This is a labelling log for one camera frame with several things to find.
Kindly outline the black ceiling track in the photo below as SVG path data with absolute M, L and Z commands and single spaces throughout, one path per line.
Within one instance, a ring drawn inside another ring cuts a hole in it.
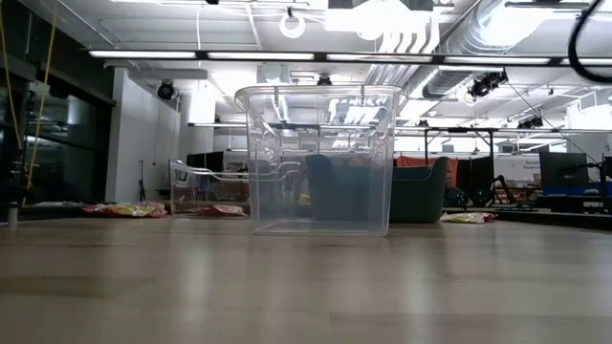
M 506 1 L 504 6 L 519 9 L 583 10 L 589 7 L 589 3 L 566 0 L 523 0 Z

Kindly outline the silver ceiling air duct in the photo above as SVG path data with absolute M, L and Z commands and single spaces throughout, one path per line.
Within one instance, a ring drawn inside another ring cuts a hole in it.
M 505 54 L 533 34 L 547 20 L 550 9 L 507 7 L 517 0 L 481 0 L 476 8 L 443 42 L 440 54 Z M 444 71 L 424 68 L 424 79 L 415 89 L 425 98 L 441 98 L 474 74 L 474 71 Z

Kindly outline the black table frame rails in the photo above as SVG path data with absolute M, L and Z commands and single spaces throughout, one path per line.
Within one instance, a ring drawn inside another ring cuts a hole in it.
M 78 218 L 84 205 L 24 205 L 18 212 L 19 221 Z
M 598 214 L 496 211 L 500 221 L 538 224 L 546 226 L 566 226 L 612 232 L 612 216 Z

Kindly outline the yellow candy packet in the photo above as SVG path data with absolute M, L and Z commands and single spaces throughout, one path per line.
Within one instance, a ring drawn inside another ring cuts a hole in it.
M 133 218 L 149 217 L 155 210 L 155 206 L 148 204 L 108 204 L 104 208 L 107 214 Z
M 468 212 L 468 213 L 444 213 L 439 221 L 444 223 L 460 224 L 484 224 L 490 218 L 489 213 Z

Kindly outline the low clear plastic bin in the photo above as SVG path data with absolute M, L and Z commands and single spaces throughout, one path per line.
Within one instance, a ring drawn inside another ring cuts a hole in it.
M 169 212 L 185 215 L 190 208 L 227 204 L 244 209 L 245 217 L 273 220 L 312 214 L 305 165 L 299 161 L 251 161 L 237 171 L 213 172 L 169 163 Z

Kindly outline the black metal frame stand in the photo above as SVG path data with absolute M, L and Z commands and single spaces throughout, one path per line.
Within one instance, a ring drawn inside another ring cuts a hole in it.
M 450 133 L 450 134 L 469 134 L 469 133 L 488 133 L 487 142 L 490 147 L 490 154 L 487 158 L 471 160 L 470 177 L 472 183 L 480 183 L 479 188 L 474 186 L 469 198 L 473 201 L 473 207 L 491 207 L 493 204 L 494 194 L 494 159 L 493 159 L 493 142 L 492 133 L 495 129 L 476 129 L 464 127 L 424 128 L 425 136 L 425 155 L 428 158 L 428 133 Z M 441 210 L 444 203 L 445 188 L 447 184 L 447 169 L 448 160 L 446 157 L 440 157 L 432 166 L 418 167 L 418 170 L 426 170 L 427 176 L 424 179 L 417 181 L 404 181 L 405 184 L 410 184 L 417 192 L 420 199 L 420 207 L 428 209 Z

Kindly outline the tall clear plastic bin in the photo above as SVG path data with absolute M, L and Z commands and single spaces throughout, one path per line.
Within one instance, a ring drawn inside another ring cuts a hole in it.
M 257 86 L 236 102 L 246 116 L 254 231 L 387 233 L 401 88 Z

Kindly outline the person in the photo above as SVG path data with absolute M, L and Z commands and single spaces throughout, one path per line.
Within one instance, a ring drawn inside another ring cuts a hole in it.
M 445 188 L 444 207 L 465 207 L 469 198 L 458 187 L 447 186 Z

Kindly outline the long linear ceiling light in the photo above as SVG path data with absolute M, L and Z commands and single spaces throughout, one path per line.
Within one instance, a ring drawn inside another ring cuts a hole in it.
M 508 66 L 568 68 L 566 56 L 527 55 L 452 55 L 452 54 L 383 54 L 383 53 L 283 53 L 264 51 L 154 51 L 90 50 L 94 58 L 118 60 L 193 60 L 225 62 L 313 62 L 435 66 Z

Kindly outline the teal plastic bin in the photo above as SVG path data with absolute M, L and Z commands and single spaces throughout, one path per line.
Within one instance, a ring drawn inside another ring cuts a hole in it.
M 391 223 L 435 223 L 442 215 L 450 159 L 429 166 L 394 167 L 386 208 Z M 382 170 L 334 164 L 323 155 L 306 158 L 311 208 L 323 221 L 365 222 L 383 215 Z

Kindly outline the blue table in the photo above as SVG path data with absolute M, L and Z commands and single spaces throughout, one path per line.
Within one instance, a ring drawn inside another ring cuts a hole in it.
M 598 184 L 587 186 L 544 186 L 543 194 L 546 196 L 600 196 L 602 187 Z

